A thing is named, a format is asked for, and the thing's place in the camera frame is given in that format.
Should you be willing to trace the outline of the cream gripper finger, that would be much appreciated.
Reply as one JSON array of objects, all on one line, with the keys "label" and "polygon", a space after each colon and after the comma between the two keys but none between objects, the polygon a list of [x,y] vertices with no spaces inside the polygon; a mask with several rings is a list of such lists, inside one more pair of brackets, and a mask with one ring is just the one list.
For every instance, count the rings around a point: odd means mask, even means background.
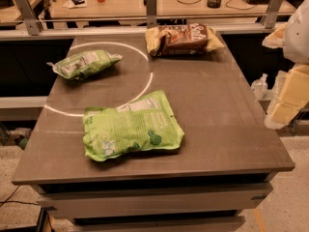
[{"label": "cream gripper finger", "polygon": [[284,46],[284,33],[287,24],[284,23],[264,38],[262,46],[268,48],[282,48]]},{"label": "cream gripper finger", "polygon": [[280,71],[272,88],[265,125],[279,130],[289,125],[309,102],[309,66],[295,64],[288,72]]}]

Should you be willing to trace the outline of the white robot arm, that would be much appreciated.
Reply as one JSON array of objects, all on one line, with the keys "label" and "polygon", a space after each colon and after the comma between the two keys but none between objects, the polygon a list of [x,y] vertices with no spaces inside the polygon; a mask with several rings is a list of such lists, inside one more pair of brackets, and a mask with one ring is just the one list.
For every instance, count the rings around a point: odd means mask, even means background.
[{"label": "white robot arm", "polygon": [[278,93],[267,109],[265,125],[278,130],[290,124],[309,102],[309,0],[304,0],[289,20],[262,42],[268,48],[283,48],[294,66],[277,81]]}]

